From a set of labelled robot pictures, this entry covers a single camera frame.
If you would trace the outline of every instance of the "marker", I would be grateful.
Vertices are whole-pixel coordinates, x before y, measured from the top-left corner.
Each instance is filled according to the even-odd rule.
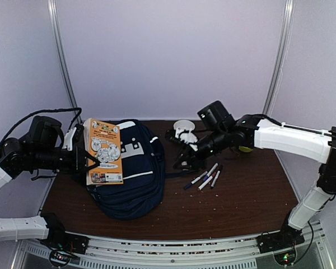
[[[208,172],[205,171],[203,174],[201,174],[199,177],[197,177],[195,180],[193,180],[192,182],[190,182],[189,184],[187,184],[186,186],[184,186],[183,189],[188,189],[190,188],[195,182],[198,182],[203,176],[205,176]]]
[[[213,171],[215,170],[215,168],[218,167],[218,163],[214,164],[212,169],[208,172],[208,174],[204,177],[203,181],[206,181],[210,176],[211,174],[213,173]]]
[[[206,181],[204,181],[203,184],[198,187],[198,190],[201,191],[212,180],[215,174],[216,172],[214,172],[214,174],[212,174]]]
[[[213,183],[211,185],[211,189],[214,188],[214,185],[215,185],[215,182],[217,181],[219,175],[220,175],[220,172],[223,170],[224,168],[224,165],[220,165],[219,168],[218,168],[218,171],[217,171],[217,175],[215,176],[214,180],[213,180]]]

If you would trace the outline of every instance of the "book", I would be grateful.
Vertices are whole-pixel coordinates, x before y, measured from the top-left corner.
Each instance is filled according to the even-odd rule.
[[[88,171],[87,185],[123,184],[119,126],[89,118],[83,124],[85,149],[100,161]]]

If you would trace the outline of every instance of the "wooden tabletop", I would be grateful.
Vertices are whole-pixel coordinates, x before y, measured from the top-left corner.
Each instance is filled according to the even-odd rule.
[[[172,121],[144,122],[159,136],[166,151],[166,169],[172,170],[179,146],[165,141]],[[184,240],[224,238],[278,230],[286,213],[297,205],[290,183],[272,150],[254,149],[235,160],[230,150],[208,159],[224,170],[216,186],[198,191],[183,186],[201,172],[167,179],[163,202],[146,216],[119,221],[107,217],[86,189],[67,175],[58,175],[43,212],[53,212],[67,231],[113,238]]]

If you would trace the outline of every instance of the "backpack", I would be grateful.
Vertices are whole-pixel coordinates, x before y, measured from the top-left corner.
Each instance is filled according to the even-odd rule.
[[[140,121],[131,119],[120,127],[123,167],[122,185],[90,185],[87,190],[99,208],[109,217],[131,220],[144,216],[163,199],[166,177],[164,148]]]

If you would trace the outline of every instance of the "white wall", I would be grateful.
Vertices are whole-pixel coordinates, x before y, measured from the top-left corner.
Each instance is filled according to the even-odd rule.
[[[336,1],[296,1],[293,29],[272,116],[310,128],[336,126]],[[319,164],[281,153],[300,197]],[[319,215],[336,259],[336,199]]]
[[[43,108],[68,108],[47,1],[0,1],[0,140],[19,119]],[[72,113],[53,117],[67,123]],[[29,120],[13,134],[28,131]],[[24,174],[0,190],[0,217],[37,214],[47,180]],[[14,242],[0,243],[0,269],[11,262]]]
[[[83,117],[197,118],[220,99],[261,112],[285,1],[58,1]]]

